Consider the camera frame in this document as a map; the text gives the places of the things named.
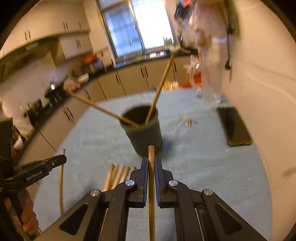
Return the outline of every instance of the metal bolt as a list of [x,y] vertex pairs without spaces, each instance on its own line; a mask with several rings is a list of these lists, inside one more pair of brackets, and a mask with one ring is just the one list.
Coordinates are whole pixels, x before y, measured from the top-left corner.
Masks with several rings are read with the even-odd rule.
[[91,196],[96,197],[100,194],[100,190],[99,189],[94,189],[91,190]]
[[170,186],[172,186],[172,187],[175,187],[175,186],[178,185],[178,182],[177,182],[176,180],[171,180],[171,181],[168,182],[168,184],[169,184]]
[[127,180],[126,181],[126,185],[127,186],[132,186],[132,185],[134,185],[135,184],[135,181],[134,180]]
[[205,193],[205,195],[207,195],[207,196],[212,196],[214,192],[213,192],[211,189],[205,189],[205,190],[204,190],[204,193]]

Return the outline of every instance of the hand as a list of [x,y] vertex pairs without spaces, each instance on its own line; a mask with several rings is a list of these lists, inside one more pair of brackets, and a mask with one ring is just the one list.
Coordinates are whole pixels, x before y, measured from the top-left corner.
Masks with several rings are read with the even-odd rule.
[[[4,200],[6,209],[9,211],[12,208],[11,200],[6,198]],[[24,196],[24,210],[21,215],[23,221],[23,229],[28,234],[32,235],[37,233],[39,222],[36,219],[36,214],[33,211],[33,201],[30,194],[26,191]]]

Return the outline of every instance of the window frame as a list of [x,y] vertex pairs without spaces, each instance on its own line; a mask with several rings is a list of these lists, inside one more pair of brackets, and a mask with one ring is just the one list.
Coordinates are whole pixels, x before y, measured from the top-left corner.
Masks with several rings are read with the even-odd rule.
[[[174,43],[176,43],[177,38],[176,38],[176,34],[175,34],[175,31],[174,31],[173,25],[171,23],[171,19],[170,19],[169,15],[168,15],[168,10],[167,10],[167,7],[166,7],[166,3],[165,3],[164,0],[161,0],[161,1],[163,2],[164,6],[165,6],[165,10],[166,10],[168,20],[169,20],[169,23],[170,23],[170,29],[171,29],[172,35],[173,35],[173,40],[174,40]],[[166,47],[166,46],[160,46],[160,47],[145,49],[145,46],[144,46],[144,43],[143,43],[143,38],[141,36],[141,32],[140,32],[139,25],[138,25],[138,22],[137,22],[137,19],[136,19],[134,10],[133,10],[131,0],[122,0],[122,1],[114,3],[114,4],[112,4],[112,5],[110,5],[110,6],[106,7],[106,8],[103,8],[103,9],[101,9],[100,3],[99,3],[98,0],[97,0],[97,4],[98,4],[101,19],[102,19],[103,25],[105,27],[105,30],[106,30],[106,33],[107,33],[107,36],[108,36],[108,40],[109,40],[110,46],[112,48],[112,52],[113,52],[113,55],[115,57],[116,63],[121,62],[121,61],[126,60],[126,59],[132,59],[132,58],[134,58],[136,56],[139,56],[139,55],[143,55],[143,53],[150,54],[150,53],[160,52],[160,51],[164,51],[164,50],[169,49],[169,47]],[[114,8],[114,7],[120,6],[122,4],[127,4],[128,5],[129,10],[130,10],[131,15],[132,15],[132,18],[133,18],[133,21],[134,21],[135,26],[136,26],[136,31],[137,31],[139,39],[140,39],[140,41],[142,41],[143,45],[142,45],[142,51],[137,51],[137,52],[133,52],[133,53],[118,57],[115,46],[114,46],[114,43],[113,43],[112,38],[111,38],[111,33],[109,31],[109,28],[108,28],[108,25],[107,25],[107,22],[106,22],[106,19],[105,19],[104,12],[108,11],[108,10]]]

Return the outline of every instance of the phone screen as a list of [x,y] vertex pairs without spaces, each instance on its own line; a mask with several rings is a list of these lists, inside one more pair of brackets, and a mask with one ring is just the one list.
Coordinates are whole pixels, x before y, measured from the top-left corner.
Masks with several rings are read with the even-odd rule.
[[252,144],[252,138],[235,108],[219,107],[217,108],[217,112],[224,127],[228,145],[239,146]]

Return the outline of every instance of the table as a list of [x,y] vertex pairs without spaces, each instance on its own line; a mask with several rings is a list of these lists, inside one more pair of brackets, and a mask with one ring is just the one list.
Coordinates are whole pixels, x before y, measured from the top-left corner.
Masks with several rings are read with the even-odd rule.
[[[139,104],[150,104],[155,92],[117,98],[100,105],[121,114]],[[226,100],[221,105],[229,105]],[[272,206],[267,176],[255,144],[231,148],[215,107],[202,103],[193,90],[163,92],[157,108],[163,136],[159,154],[163,168],[190,189],[210,188],[266,239],[271,237]],[[198,121],[185,127],[182,115]],[[140,167],[118,120],[89,108],[64,140],[64,206],[72,207],[90,190],[102,189],[111,163]],[[41,230],[60,217],[59,169],[45,177],[36,195],[34,210]],[[173,209],[156,207],[156,240],[176,240]],[[148,203],[130,209],[126,240],[149,239]]]

